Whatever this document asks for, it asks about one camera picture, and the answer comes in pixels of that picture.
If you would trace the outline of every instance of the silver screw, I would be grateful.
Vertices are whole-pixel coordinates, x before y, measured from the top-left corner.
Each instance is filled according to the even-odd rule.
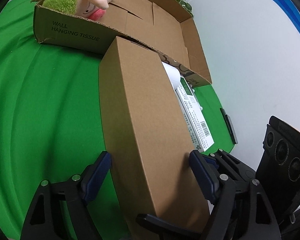
[[[49,182],[48,182],[47,180],[41,181],[41,186],[42,186],[42,187],[45,187],[45,186],[47,186],[48,184],[49,184]]]
[[[254,185],[259,185],[260,184],[260,181],[259,180],[257,180],[257,179],[253,179],[252,180],[252,183],[254,184]]]
[[[75,175],[72,176],[73,181],[77,181],[79,179],[81,179],[81,176],[79,174],[75,174]]]
[[[228,177],[228,175],[226,175],[226,174],[220,174],[220,179],[222,179],[222,180],[228,180],[229,179],[229,177]]]

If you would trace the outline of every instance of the cardboard box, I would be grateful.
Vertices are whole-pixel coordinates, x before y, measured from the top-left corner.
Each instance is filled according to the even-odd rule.
[[[209,218],[189,167],[189,131],[155,52],[116,37],[99,66],[102,127],[111,175],[133,239],[158,240],[139,213],[202,231]]]
[[[206,151],[214,144],[212,135],[192,88],[183,77],[180,81],[175,93],[186,120],[192,143],[199,152]]]
[[[44,0],[34,1],[34,35],[39,43],[105,54],[115,37],[122,36],[158,53],[194,87],[211,84],[194,21],[175,0],[113,0],[99,22],[45,8]]]

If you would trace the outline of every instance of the plush toy eye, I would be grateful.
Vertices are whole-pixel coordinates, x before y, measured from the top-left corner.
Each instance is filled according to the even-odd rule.
[[[85,12],[83,14],[87,14],[87,13],[90,13],[92,10],[94,10],[96,6],[93,5],[92,3],[89,3],[87,9],[85,10]]]

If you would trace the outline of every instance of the plant leaf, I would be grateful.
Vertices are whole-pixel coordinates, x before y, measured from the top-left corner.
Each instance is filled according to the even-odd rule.
[[[192,6],[190,4],[186,3],[186,7],[189,11],[192,11]]]

